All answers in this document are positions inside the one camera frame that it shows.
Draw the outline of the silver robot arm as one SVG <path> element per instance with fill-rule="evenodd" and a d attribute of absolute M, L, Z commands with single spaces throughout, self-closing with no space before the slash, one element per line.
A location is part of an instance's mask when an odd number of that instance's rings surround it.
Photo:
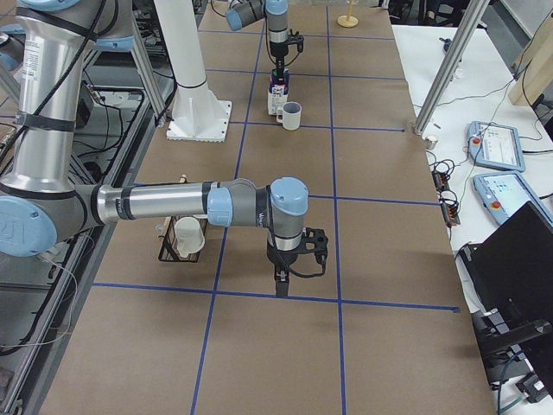
<path fill-rule="evenodd" d="M 2 252 L 35 256 L 119 220 L 203 214 L 214 226 L 266 228 L 276 294 L 285 296 L 293 264 L 312 246 L 303 182 L 284 177 L 263 188 L 245 179 L 114 188 L 69 181 L 84 53 L 103 40 L 130 47 L 130 2 L 21 1 L 16 17 L 25 32 L 25 72 L 13 164 L 1 180 Z"/>
<path fill-rule="evenodd" d="M 241 30 L 264 19 L 268 30 L 270 55 L 275 60 L 273 74 L 276 81 L 285 81 L 285 57 L 289 54 L 291 33 L 288 25 L 289 2 L 286 0 L 239 1 L 229 5 L 226 21 L 232 31 Z"/>

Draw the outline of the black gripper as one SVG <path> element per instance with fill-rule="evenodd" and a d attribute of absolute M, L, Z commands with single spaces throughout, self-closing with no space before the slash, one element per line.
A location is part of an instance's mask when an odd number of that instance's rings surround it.
<path fill-rule="evenodd" d="M 285 57 L 288 55 L 288 43 L 271 42 L 270 54 L 275 60 L 275 69 L 273 70 L 273 84 L 287 84 L 287 69 L 285 68 Z"/>
<path fill-rule="evenodd" d="M 289 268 L 298 258 L 296 249 L 281 251 L 271 244 L 267 245 L 267 258 L 274 265 L 276 296 L 286 297 L 289 294 Z"/>

